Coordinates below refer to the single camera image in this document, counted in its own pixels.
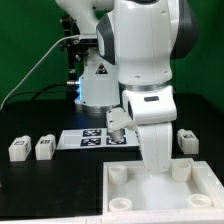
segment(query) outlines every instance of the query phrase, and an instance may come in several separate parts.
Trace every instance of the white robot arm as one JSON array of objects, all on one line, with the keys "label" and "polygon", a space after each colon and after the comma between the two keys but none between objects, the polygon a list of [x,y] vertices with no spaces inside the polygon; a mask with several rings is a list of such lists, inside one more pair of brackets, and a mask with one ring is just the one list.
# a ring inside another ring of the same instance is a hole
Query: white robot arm
[{"label": "white robot arm", "polygon": [[95,10],[112,10],[114,0],[55,0],[77,23],[81,34],[95,34]]},{"label": "white robot arm", "polygon": [[194,27],[185,17],[180,21],[180,12],[192,18],[188,9],[187,0],[115,0],[114,10],[97,26],[100,55],[117,64],[122,90],[123,108],[107,113],[109,132],[119,141],[123,127],[135,130],[145,168],[153,172],[167,170],[171,161],[171,121],[177,113],[169,84],[170,57],[182,25],[190,24],[185,31]]}]

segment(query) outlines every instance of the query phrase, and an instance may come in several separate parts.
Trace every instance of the white block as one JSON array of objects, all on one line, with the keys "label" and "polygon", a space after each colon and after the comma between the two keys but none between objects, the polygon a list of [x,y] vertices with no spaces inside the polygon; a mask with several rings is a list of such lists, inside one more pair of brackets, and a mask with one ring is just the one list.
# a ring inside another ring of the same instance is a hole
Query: white block
[{"label": "white block", "polygon": [[25,161],[31,151],[31,138],[23,136],[16,138],[9,147],[9,158],[11,162]]},{"label": "white block", "polygon": [[192,131],[181,129],[177,133],[178,145],[184,154],[198,154],[199,140]]},{"label": "white block", "polygon": [[55,137],[53,135],[42,136],[35,147],[36,159],[51,160],[55,149]]}]

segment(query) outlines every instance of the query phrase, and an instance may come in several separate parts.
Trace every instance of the green wall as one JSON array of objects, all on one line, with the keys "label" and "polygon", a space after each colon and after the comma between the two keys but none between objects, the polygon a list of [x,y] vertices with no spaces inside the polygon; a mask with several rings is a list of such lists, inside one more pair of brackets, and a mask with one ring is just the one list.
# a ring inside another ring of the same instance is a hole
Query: green wall
[{"label": "green wall", "polygon": [[[184,59],[173,61],[177,93],[198,93],[224,112],[223,0],[189,0],[200,25],[200,39]],[[1,0],[0,102],[54,42],[63,37],[64,12],[54,0]],[[17,91],[38,91],[67,80],[66,53],[56,48]],[[16,100],[30,99],[31,96]],[[44,98],[61,98],[64,94]]]}]

